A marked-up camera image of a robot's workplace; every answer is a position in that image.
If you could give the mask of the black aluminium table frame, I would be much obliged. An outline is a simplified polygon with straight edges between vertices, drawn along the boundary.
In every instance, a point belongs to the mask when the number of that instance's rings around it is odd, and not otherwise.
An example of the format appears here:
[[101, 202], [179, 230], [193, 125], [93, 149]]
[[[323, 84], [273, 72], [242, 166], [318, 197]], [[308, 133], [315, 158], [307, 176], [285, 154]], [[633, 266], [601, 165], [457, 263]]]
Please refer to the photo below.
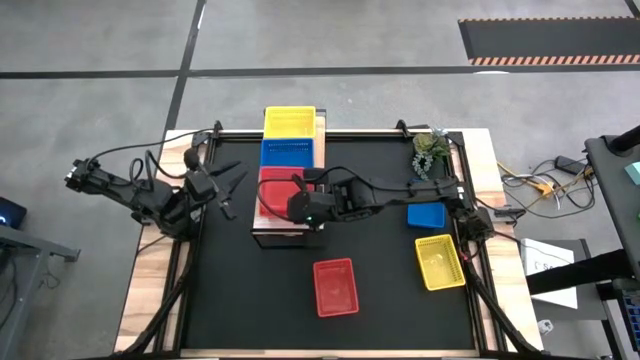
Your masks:
[[[464, 175], [474, 185], [476, 195], [482, 204], [493, 207], [502, 206], [506, 197], [499, 181], [499, 167], [496, 162], [491, 135], [486, 128], [463, 128], [460, 131], [465, 143], [466, 154], [457, 155], [454, 170]], [[495, 225], [498, 234], [489, 239], [482, 254], [474, 261], [476, 271], [485, 277], [495, 293], [501, 309], [509, 317], [516, 329], [534, 347], [543, 347], [537, 327], [526, 276], [523, 269], [519, 246], [513, 241], [512, 226], [498, 222]], [[139, 240], [139, 253], [134, 260], [132, 277], [121, 317], [114, 349], [123, 351], [141, 335], [143, 327], [151, 321], [162, 301], [168, 296], [178, 276], [186, 269], [191, 245], [175, 243], [160, 237], [159, 230], [149, 225], [142, 230]], [[399, 358], [399, 359], [435, 359], [435, 358], [471, 358], [480, 354], [480, 349], [471, 350], [433, 349], [433, 350], [302, 350], [302, 349], [186, 349], [179, 347], [182, 331], [182, 312], [187, 300], [179, 296], [171, 307], [167, 320], [154, 336], [149, 352], [165, 351], [174, 358], [184, 357], [195, 360], [238, 360], [248, 359], [355, 359], [355, 358]]]

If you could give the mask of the wooden shelf with black frame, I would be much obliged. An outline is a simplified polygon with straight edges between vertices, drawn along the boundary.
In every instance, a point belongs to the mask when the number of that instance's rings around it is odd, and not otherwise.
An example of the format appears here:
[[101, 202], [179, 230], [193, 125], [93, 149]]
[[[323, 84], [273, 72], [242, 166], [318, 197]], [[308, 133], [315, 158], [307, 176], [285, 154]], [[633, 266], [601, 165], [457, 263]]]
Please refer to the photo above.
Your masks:
[[[316, 109], [316, 134], [311, 138], [314, 142], [314, 166], [309, 168], [323, 168], [325, 166], [325, 132], [326, 112]], [[295, 224], [286, 217], [276, 215], [275, 218], [262, 216], [259, 212], [260, 204], [264, 202], [259, 188], [260, 168], [264, 167], [259, 162], [258, 187], [256, 205], [254, 210], [251, 235], [258, 246], [265, 250], [276, 249], [316, 249], [326, 245], [320, 229], [314, 230], [304, 224]]]

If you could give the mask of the red slotted plastic basket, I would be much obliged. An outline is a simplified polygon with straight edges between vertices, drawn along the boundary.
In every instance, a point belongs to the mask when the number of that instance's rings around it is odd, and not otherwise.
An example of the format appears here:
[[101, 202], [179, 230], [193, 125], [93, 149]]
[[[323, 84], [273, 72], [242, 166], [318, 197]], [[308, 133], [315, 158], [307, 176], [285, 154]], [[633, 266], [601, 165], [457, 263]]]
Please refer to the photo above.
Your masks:
[[264, 200], [259, 212], [262, 216], [275, 218], [288, 215], [288, 200], [300, 191], [293, 176], [304, 175], [303, 167], [264, 166], [260, 168], [259, 193]]
[[355, 273], [350, 258], [315, 262], [313, 281], [316, 312], [320, 318], [359, 312]]

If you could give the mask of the black floor mat striped edge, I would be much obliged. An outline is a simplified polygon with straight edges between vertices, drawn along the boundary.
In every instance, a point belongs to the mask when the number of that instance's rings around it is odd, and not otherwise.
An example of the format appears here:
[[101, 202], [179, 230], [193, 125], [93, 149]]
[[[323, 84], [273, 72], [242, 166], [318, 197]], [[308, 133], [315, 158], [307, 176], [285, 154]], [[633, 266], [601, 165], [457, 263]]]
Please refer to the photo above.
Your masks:
[[460, 19], [474, 66], [640, 65], [640, 18]]

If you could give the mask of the white cardboard box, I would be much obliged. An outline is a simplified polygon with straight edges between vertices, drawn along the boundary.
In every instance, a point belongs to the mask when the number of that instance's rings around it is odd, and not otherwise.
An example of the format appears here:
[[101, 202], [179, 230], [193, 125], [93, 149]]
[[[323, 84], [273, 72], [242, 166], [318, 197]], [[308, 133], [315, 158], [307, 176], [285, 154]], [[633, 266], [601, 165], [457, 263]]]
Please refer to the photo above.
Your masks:
[[[526, 276], [575, 262], [573, 250], [529, 238], [522, 239], [521, 244], [521, 249], [523, 250], [523, 267]], [[533, 295], [532, 298], [566, 308], [578, 308], [577, 290], [575, 287], [536, 294]]]

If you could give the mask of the black cart top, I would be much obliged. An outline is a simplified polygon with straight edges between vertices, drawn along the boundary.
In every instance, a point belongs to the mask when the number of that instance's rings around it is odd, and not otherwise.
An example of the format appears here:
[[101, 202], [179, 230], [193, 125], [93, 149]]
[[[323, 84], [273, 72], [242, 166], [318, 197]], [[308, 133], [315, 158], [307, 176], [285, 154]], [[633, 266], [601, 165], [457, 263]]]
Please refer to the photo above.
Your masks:
[[628, 262], [640, 279], [640, 186], [624, 170], [640, 161], [640, 145], [618, 156], [609, 151], [605, 137], [587, 139], [584, 145]]

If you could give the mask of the black power adapter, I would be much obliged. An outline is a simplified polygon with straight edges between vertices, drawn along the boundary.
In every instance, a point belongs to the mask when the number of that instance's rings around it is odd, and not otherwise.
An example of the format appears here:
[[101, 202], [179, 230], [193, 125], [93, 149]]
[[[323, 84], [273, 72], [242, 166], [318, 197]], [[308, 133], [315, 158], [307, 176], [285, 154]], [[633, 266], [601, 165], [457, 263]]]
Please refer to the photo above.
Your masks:
[[579, 175], [585, 168], [586, 164], [581, 160], [574, 160], [565, 156], [557, 156], [554, 159], [554, 168], [562, 172]]

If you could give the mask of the slotted storage crate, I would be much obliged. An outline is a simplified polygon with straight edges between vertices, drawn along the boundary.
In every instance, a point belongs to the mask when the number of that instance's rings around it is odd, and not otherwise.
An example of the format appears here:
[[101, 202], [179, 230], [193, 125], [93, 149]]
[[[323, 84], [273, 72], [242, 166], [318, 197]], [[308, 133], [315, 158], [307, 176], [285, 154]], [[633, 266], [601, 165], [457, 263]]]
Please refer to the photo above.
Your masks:
[[640, 346], [640, 292], [624, 292], [622, 300], [631, 338], [636, 346]]

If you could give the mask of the yellow slotted plastic basket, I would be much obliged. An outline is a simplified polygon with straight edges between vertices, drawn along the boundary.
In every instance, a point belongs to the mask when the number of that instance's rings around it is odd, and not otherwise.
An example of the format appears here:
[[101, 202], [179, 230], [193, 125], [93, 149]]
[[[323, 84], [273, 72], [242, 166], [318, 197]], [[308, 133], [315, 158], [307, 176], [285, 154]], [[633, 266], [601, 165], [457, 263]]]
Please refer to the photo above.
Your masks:
[[265, 138], [314, 138], [315, 134], [314, 106], [269, 106], [264, 111]]
[[414, 244], [427, 290], [438, 291], [466, 284], [458, 252], [449, 234], [418, 238]]

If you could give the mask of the black table mat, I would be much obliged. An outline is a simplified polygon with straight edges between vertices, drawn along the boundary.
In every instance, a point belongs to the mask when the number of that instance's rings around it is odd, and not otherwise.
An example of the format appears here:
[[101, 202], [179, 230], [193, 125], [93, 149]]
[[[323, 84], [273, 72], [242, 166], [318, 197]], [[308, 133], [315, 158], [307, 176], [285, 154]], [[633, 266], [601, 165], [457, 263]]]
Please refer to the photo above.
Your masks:
[[[467, 292], [425, 288], [414, 242], [424, 231], [392, 206], [369, 219], [329, 223], [318, 248], [263, 249], [251, 236], [260, 163], [258, 142], [226, 141], [218, 164], [246, 170], [232, 197], [236, 213], [206, 215], [189, 287], [182, 345], [212, 349], [469, 350], [474, 345]], [[313, 266], [348, 258], [359, 309], [317, 314]]]

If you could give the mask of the gray metal desk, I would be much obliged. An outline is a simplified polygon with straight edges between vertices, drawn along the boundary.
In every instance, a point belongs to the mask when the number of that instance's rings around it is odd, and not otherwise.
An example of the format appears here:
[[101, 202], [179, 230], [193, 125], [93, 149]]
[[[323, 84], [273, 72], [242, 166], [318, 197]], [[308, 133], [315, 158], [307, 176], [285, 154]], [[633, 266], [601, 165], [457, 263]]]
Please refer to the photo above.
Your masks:
[[9, 359], [24, 332], [29, 310], [51, 256], [76, 262], [81, 250], [0, 226], [0, 359]]

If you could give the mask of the black equipment stand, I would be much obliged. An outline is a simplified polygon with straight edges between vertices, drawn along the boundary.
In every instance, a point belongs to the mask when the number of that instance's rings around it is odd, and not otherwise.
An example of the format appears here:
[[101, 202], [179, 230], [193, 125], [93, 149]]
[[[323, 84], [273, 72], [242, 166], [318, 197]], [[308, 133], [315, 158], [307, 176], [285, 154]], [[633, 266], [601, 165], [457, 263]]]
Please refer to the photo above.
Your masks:
[[623, 293], [640, 292], [640, 279], [636, 278], [623, 249], [590, 255], [587, 247], [574, 247], [575, 262], [526, 277], [531, 295], [575, 287], [578, 308], [553, 310], [549, 304], [543, 308], [546, 315], [558, 315], [566, 321], [599, 321], [614, 357], [622, 357], [623, 336], [617, 333], [609, 301], [617, 304], [624, 324], [623, 335], [634, 351], [640, 355], [640, 346], [631, 338], [624, 314]]

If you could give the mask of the blue slotted plastic basket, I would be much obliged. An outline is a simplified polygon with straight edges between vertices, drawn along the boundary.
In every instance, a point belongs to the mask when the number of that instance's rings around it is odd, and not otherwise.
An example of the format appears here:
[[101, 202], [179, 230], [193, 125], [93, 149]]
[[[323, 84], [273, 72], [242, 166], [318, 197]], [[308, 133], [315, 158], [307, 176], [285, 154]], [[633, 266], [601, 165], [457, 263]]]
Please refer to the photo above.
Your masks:
[[446, 224], [446, 208], [439, 202], [409, 205], [407, 224], [418, 228], [443, 228]]
[[314, 142], [311, 138], [264, 139], [261, 142], [262, 166], [314, 166]]

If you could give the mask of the green artificial succulent plant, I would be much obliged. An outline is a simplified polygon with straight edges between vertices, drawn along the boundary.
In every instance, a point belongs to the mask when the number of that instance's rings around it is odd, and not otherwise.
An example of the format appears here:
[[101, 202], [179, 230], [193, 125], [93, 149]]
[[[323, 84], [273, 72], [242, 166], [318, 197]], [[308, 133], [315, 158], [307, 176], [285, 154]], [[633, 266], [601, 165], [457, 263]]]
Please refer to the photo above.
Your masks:
[[414, 172], [421, 180], [429, 179], [429, 171], [437, 161], [443, 162], [450, 155], [447, 132], [434, 129], [429, 133], [419, 133], [413, 140], [414, 156], [411, 162]]

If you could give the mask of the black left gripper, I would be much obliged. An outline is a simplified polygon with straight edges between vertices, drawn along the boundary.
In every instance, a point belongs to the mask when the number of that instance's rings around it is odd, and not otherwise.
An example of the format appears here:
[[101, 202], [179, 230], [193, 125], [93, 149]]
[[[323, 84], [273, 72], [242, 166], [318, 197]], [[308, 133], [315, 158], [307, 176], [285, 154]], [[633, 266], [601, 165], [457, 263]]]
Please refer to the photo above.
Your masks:
[[222, 185], [216, 181], [216, 178], [237, 167], [241, 162], [231, 161], [222, 165], [208, 167], [200, 161], [198, 149], [194, 147], [188, 148], [184, 152], [183, 160], [188, 169], [185, 174], [184, 185], [189, 195], [198, 204], [206, 204], [215, 200], [228, 220], [235, 219], [237, 215], [231, 208], [231, 198], [234, 191], [246, 177], [247, 172], [241, 172]]

